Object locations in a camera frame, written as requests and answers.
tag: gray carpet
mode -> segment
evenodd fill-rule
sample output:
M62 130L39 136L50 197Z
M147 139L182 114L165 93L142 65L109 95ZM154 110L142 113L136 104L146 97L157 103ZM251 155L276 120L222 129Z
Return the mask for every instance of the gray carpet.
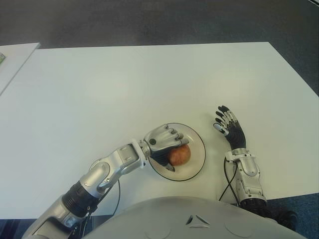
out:
M0 0L0 45L269 41L318 94L318 22L308 0Z

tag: black fingertip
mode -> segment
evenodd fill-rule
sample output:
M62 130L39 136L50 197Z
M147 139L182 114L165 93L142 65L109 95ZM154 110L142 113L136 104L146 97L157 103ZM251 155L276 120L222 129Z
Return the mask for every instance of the black fingertip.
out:
M221 117L221 118L224 117L224 115L223 115L221 112L219 112L219 111L216 111L216 114L217 114L219 117Z
M219 118L215 118L215 120L219 123L221 123L221 120Z
M229 109L226 106L222 106L222 108L224 109L223 112L229 111Z

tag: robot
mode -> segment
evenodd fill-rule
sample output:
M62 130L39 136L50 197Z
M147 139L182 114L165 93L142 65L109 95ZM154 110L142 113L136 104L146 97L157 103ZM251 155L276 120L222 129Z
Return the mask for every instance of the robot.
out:
M216 114L220 118L216 118L213 127L225 136L231 147L231 151L225 153L224 167L226 163L234 165L233 178L229 180L225 175L237 207L192 197L150 199L112 217L85 238L304 238L271 219L259 181L260 169L255 156L246 148L245 134L227 107L218 109ZM60 196L22 238L67 239L74 228L97 209L122 175L143 168L150 157L174 171L167 154L187 143L180 132L164 124L147 133L143 140L133 139L109 156L96 160L88 173ZM233 179L236 180L235 190L231 186Z

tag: plate rim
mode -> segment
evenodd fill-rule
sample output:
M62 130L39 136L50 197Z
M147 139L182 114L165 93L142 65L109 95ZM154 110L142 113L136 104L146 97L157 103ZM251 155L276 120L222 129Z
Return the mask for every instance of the plate rim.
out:
M166 177L164 177L163 175L161 175L160 173L158 173L158 172L156 171L156 169L153 167L153 165L152 165L150 159L149 159L149 161L150 161L150 165L152 166L153 170L154 170L159 176L161 176L161 177L163 177L163 178L165 178L165 179L168 179L168 180L170 180L170 181L183 182L183 181L187 181L187 180L192 179L193 177L195 177L197 174L199 174L199 172L200 172L200 171L202 170L202 168L204 167L204 164L205 164L205 162L206 162L206 147L205 147L205 144L204 144L203 139L200 137L200 135L197 133L196 130L194 130L192 127L189 127L188 125L185 125L185 124L183 124L183 123L176 123L176 124L181 124L181 125L183 125L183 126L186 126L186 127L190 128L191 130L193 130L193 131L198 135L198 137L200 138L201 142L203 143L203 146L204 146L204 162L203 162L203 165L201 166L201 168L199 169L199 171L198 171L194 176L192 176L192 177L190 177L190 178L183 179L183 180L174 180L174 179L166 178Z

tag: floor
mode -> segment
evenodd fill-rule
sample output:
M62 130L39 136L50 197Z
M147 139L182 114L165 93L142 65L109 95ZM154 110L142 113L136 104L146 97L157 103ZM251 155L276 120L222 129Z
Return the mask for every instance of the floor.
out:
M319 93L319 7L309 0L0 0L0 45L42 48L269 41ZM319 196L269 200L296 211L297 232L319 238ZM93 218L91 228L106 218ZM0 239L33 222L0 220Z

